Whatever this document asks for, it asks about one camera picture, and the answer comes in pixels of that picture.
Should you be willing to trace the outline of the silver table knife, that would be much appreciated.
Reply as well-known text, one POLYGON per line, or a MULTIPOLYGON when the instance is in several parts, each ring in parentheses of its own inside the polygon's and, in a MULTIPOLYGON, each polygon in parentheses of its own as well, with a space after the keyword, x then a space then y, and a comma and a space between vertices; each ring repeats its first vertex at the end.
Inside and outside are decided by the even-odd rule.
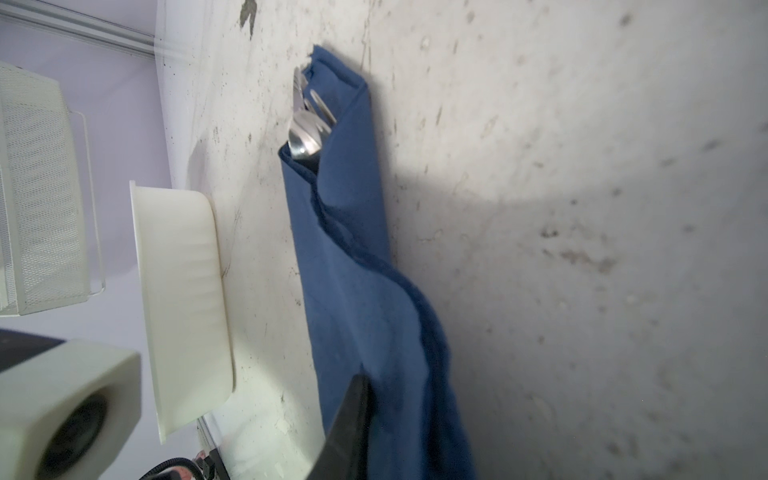
POLYGON ((307 101, 304 97, 304 89, 307 86, 307 78, 301 68, 296 67, 293 72, 293 109, 302 111, 307 109, 307 101))

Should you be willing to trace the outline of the white rectangular plastic tray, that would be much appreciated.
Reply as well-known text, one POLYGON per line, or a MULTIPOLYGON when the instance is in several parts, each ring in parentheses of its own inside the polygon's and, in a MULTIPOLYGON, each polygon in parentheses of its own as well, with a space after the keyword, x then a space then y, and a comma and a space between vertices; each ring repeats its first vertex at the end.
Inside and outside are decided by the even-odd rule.
POLYGON ((223 405, 234 367, 216 224, 197 191, 130 185, 159 439, 223 405))

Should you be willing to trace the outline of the silver fork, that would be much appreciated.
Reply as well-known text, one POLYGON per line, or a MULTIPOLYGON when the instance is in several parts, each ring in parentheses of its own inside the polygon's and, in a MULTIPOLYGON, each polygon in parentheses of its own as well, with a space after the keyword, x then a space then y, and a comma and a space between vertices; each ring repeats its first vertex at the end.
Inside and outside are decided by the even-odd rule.
POLYGON ((309 90, 309 95, 307 108, 320 117, 330 128, 335 127, 337 119, 322 97, 314 89, 309 90))

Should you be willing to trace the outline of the aluminium frame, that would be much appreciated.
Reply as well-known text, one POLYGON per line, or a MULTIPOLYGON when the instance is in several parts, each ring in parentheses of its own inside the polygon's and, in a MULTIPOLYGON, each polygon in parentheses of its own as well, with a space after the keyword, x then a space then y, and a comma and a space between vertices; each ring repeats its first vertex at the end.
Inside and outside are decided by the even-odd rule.
POLYGON ((46 1, 2 1, 1 18, 131 55, 155 53, 153 35, 46 1))

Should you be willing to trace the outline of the white two-tier mesh shelf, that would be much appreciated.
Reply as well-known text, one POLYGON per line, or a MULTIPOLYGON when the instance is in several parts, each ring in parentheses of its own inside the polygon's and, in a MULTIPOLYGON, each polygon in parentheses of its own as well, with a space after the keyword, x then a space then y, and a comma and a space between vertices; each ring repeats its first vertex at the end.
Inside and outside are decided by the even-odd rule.
POLYGON ((1 65, 1 314, 18 317, 83 303, 106 289, 94 203, 83 200, 59 83, 1 65))

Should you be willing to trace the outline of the silver spoon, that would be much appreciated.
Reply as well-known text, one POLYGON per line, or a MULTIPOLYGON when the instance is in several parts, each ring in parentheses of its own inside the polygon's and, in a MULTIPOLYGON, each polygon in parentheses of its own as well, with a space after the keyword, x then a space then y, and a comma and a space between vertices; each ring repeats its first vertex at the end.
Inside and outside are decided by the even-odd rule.
POLYGON ((291 157, 296 161, 317 159, 331 131, 318 115, 307 110, 294 112, 288 130, 291 157))

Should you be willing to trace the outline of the blue paper napkin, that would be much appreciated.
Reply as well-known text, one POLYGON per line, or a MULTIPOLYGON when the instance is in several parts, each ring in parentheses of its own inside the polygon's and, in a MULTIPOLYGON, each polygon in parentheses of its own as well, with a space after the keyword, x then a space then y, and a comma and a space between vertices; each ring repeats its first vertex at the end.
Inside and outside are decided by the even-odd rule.
POLYGON ((287 147, 279 158, 323 427, 363 374, 375 400, 370 478, 472 479, 442 325, 391 259, 369 86, 321 46, 305 74, 336 124, 316 161, 287 147))

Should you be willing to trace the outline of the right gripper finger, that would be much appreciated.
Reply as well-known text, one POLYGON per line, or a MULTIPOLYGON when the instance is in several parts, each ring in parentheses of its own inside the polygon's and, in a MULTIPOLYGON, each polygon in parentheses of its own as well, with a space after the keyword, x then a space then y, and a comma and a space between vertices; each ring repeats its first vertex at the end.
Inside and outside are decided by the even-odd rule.
POLYGON ((367 376, 352 377, 320 454, 307 480, 366 480, 372 420, 372 385, 367 376))

